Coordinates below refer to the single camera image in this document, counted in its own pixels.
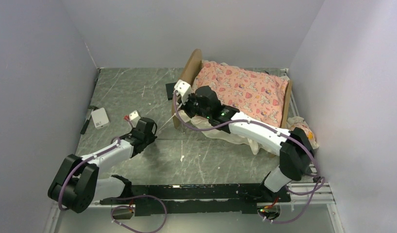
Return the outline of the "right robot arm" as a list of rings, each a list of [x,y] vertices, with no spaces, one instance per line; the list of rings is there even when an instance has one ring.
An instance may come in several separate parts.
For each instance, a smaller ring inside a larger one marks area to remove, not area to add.
[[[260,188],[265,201],[273,201],[284,186],[301,180],[308,173],[314,160],[314,150],[303,129],[283,129],[258,121],[237,108],[221,104],[209,86],[203,86],[194,93],[188,83],[182,82],[174,94],[179,97],[180,109],[190,118],[199,116],[207,119],[211,124],[208,131],[219,130],[251,139],[267,146],[279,157],[279,165],[267,174]]]

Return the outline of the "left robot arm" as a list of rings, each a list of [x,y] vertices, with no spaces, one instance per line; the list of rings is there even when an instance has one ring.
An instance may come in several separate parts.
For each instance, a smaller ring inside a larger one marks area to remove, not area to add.
[[[121,204],[131,200],[132,182],[119,175],[101,179],[99,174],[143,152],[157,136],[157,123],[147,117],[134,117],[131,131],[115,137],[111,144],[84,156],[68,155],[57,171],[47,196],[61,211],[81,213],[99,200],[114,199]]]

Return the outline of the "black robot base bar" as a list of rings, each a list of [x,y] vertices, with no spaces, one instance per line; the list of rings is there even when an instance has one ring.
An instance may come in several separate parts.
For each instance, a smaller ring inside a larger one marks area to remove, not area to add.
[[[140,196],[133,202],[129,199]],[[288,203],[285,188],[272,193],[258,183],[133,185],[124,200],[103,199],[101,205],[134,204],[136,216],[162,214],[163,206],[169,214],[240,212],[256,214],[262,204]]]

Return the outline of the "black rectangular box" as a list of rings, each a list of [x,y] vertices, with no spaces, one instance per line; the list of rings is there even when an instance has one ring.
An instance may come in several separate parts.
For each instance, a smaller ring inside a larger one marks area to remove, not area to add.
[[[172,100],[173,99],[173,92],[174,92],[175,84],[176,83],[166,83],[165,84],[167,100]]]

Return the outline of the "white small box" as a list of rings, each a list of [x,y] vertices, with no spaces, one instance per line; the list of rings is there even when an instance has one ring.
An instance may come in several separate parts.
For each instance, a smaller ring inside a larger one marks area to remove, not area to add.
[[[93,110],[90,116],[97,130],[104,128],[110,124],[105,108]]]

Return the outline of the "black marker pen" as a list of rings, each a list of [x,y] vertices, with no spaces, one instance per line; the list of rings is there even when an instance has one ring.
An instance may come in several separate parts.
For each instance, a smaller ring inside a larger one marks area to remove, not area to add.
[[[87,130],[87,128],[88,128],[88,125],[89,125],[89,122],[90,122],[90,119],[91,119],[91,113],[92,113],[94,110],[97,110],[97,109],[98,109],[98,107],[96,107],[96,106],[94,106],[94,105],[89,105],[89,106],[88,106],[88,108],[87,108],[87,114],[86,114],[86,119],[85,119],[84,125],[82,126],[82,129],[81,129],[81,131],[80,131],[80,135],[84,135],[84,134],[86,133],[86,130]]]

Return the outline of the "pink checkered duck pillow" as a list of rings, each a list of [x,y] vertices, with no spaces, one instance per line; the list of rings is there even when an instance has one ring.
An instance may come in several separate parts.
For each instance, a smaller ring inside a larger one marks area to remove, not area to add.
[[[314,150],[319,148],[319,144],[316,141],[316,136],[313,133],[313,131],[310,129],[309,125],[307,124],[304,118],[298,116],[290,117],[287,119],[286,126],[289,130],[294,130],[295,128],[300,128],[304,130],[312,148]]]

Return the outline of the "aluminium rail at table edge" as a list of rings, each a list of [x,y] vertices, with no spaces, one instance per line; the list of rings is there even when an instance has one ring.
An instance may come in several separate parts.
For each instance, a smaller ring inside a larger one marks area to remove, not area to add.
[[[288,104],[290,106],[290,109],[291,109],[291,112],[292,112],[292,116],[298,117],[298,116],[300,116],[300,114],[299,114],[299,110],[298,110],[297,103],[296,103],[296,100],[295,100],[295,96],[294,96],[293,91],[292,91],[292,87],[293,87],[293,82],[292,82],[292,80],[289,80],[288,81],[288,87],[286,89],[286,97],[285,97],[285,99],[286,99],[286,101],[288,102]]]

